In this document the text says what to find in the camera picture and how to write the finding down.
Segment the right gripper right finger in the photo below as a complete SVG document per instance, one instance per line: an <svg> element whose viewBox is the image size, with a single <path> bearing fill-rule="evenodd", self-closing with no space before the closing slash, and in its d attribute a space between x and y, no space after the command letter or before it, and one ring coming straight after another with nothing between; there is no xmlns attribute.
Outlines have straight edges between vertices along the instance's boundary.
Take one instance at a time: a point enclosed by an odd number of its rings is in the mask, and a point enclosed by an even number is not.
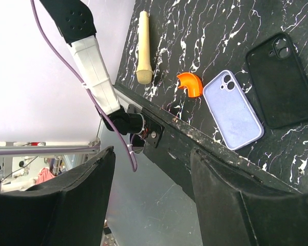
<svg viewBox="0 0 308 246"><path fill-rule="evenodd" d="M269 187L199 149L190 165L204 245L308 245L308 193Z"/></svg>

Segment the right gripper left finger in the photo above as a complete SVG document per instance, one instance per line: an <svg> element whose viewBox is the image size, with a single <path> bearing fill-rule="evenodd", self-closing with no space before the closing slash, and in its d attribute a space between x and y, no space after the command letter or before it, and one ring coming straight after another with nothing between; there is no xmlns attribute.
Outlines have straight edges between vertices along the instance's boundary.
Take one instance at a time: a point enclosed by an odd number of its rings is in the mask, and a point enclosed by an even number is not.
<svg viewBox="0 0 308 246"><path fill-rule="evenodd" d="M109 146L58 177L0 193L0 245L100 245L115 160Z"/></svg>

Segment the lavender phone case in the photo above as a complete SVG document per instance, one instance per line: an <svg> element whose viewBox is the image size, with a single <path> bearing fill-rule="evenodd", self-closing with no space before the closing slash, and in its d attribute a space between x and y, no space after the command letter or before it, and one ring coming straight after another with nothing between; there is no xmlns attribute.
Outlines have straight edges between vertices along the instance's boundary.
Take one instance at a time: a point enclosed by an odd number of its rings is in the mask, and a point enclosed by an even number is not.
<svg viewBox="0 0 308 246"><path fill-rule="evenodd" d="M230 150L238 150L264 135L264 128L230 70L221 71L204 88L203 96Z"/></svg>

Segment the black phone case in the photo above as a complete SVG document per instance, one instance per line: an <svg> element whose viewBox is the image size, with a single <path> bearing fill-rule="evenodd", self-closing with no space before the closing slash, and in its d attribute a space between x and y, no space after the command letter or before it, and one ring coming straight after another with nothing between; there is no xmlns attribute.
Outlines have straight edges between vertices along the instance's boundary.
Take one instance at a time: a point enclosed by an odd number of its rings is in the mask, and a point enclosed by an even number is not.
<svg viewBox="0 0 308 246"><path fill-rule="evenodd" d="M308 78L287 33L276 33L252 48L245 60L268 127L308 121Z"/></svg>

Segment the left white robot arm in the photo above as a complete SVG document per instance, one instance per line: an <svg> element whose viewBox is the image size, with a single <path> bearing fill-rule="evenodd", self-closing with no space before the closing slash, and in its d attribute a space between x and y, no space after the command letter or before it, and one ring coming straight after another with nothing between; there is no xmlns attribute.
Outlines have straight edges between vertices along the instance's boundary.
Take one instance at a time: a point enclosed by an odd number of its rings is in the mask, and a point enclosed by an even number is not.
<svg viewBox="0 0 308 246"><path fill-rule="evenodd" d="M91 10L82 1L41 1L65 40L79 70L75 75L89 93L108 129L122 135L142 134L145 118L127 113L110 81Z"/></svg>

